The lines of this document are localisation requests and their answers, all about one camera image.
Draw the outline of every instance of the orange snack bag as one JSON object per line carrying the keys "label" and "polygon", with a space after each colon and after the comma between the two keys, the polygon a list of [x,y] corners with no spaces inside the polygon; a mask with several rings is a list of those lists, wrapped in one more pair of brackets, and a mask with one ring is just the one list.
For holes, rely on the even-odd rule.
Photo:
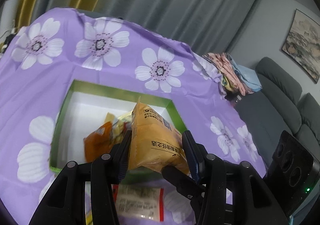
{"label": "orange snack bag", "polygon": [[84,139],[84,155],[87,162],[92,162],[100,155],[111,151],[111,130],[112,123],[106,122]]}
{"label": "orange snack bag", "polygon": [[140,103],[132,112],[132,140],[128,169],[139,166],[156,172],[172,165],[185,174],[189,173],[182,149],[180,132],[150,106]]}

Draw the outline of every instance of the white snack package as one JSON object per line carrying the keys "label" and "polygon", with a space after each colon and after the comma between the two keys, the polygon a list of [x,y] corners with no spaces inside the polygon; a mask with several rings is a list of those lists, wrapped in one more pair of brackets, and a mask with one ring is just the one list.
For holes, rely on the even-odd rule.
{"label": "white snack package", "polygon": [[164,220],[162,188],[113,185],[113,196],[119,216]]}

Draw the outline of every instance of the blue cloth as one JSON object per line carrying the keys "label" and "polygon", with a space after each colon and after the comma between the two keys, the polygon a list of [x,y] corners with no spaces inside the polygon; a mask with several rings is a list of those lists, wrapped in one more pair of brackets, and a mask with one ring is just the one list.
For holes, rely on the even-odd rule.
{"label": "blue cloth", "polygon": [[247,85],[248,88],[254,92],[261,90],[262,86],[260,80],[258,79],[257,73],[254,70],[237,65],[228,53],[226,53],[226,58],[230,61],[235,74],[243,81],[243,83]]}

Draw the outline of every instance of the landscape painting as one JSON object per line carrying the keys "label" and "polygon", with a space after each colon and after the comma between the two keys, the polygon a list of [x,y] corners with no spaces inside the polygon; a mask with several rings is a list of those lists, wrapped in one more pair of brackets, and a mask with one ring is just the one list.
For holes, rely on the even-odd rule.
{"label": "landscape painting", "polygon": [[313,79],[320,76],[320,25],[296,10],[282,51],[294,59]]}

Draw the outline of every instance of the screw head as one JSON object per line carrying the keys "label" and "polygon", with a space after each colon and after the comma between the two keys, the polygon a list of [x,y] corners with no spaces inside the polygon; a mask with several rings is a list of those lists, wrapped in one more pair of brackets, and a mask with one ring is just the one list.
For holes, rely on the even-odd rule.
{"label": "screw head", "polygon": [[76,166],[76,162],[70,161],[70,162],[67,163],[67,166],[68,166],[69,168],[75,167],[75,166]]}
{"label": "screw head", "polygon": [[102,160],[109,160],[110,158],[111,158],[111,155],[108,154],[108,153],[105,153],[105,154],[103,154],[103,155],[101,156],[101,159],[102,159]]}
{"label": "screw head", "polygon": [[216,156],[214,154],[212,154],[212,153],[209,153],[209,154],[206,155],[206,158],[208,160],[214,160],[216,158]]}
{"label": "screw head", "polygon": [[241,164],[242,164],[243,167],[246,167],[246,168],[249,168],[250,165],[251,165],[251,164],[250,164],[249,162],[247,162],[247,161],[242,161]]}

